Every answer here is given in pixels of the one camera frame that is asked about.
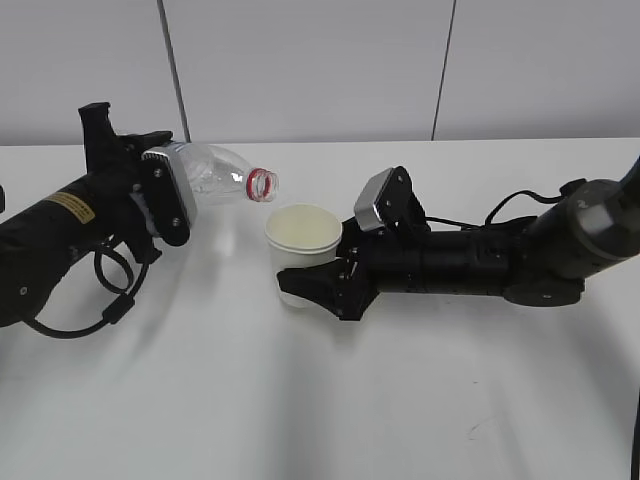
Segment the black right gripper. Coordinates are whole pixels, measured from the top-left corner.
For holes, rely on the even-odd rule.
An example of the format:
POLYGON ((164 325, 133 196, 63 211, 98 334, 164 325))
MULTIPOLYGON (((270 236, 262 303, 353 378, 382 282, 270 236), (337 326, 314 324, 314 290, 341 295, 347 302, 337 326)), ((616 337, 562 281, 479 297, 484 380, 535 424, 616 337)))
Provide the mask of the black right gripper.
POLYGON ((341 259, 277 273, 280 290, 325 308, 342 321, 359 321, 385 292, 423 293, 421 241, 426 223, 404 221, 364 232, 354 219, 343 222, 337 256, 341 259))

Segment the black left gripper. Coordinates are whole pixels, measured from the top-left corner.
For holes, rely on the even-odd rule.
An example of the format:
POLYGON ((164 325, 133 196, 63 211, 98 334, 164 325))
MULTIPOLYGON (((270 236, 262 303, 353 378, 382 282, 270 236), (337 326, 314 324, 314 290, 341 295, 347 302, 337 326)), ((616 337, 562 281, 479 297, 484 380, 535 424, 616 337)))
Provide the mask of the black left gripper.
POLYGON ((87 185, 98 218, 109 234, 124 242, 137 263, 154 263, 161 252, 147 230, 146 218, 136 203, 141 153, 166 145, 173 132, 116 135, 109 119, 109 102, 94 102, 78 109, 83 130, 87 185))

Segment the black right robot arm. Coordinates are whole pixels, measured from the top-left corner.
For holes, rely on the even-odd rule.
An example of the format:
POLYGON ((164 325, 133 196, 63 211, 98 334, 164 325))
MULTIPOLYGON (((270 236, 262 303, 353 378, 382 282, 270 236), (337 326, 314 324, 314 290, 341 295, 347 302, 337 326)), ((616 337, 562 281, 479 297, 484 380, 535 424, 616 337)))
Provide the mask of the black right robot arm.
POLYGON ((639 252, 639 171, 620 180, 577 179, 545 199, 546 211, 480 225, 432 229, 397 166, 373 176, 343 223, 333 259, 283 268, 280 289, 343 321, 361 319, 383 292, 480 295, 516 305, 577 303, 586 280, 639 252))

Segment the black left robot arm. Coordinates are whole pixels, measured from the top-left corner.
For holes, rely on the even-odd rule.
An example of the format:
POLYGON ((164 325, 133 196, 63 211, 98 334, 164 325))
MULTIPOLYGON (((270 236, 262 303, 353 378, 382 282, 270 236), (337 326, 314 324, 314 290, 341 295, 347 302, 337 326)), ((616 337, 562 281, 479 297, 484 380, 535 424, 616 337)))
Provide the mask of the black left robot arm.
POLYGON ((142 191, 144 151, 169 142, 168 130, 118 135, 110 105, 80 108, 85 175, 1 225, 1 324, 24 323, 55 339, 76 339, 118 323, 135 304, 150 266, 161 256, 135 195, 142 191), (101 285, 115 294, 100 321, 59 330, 38 314, 70 269, 87 255, 101 285))

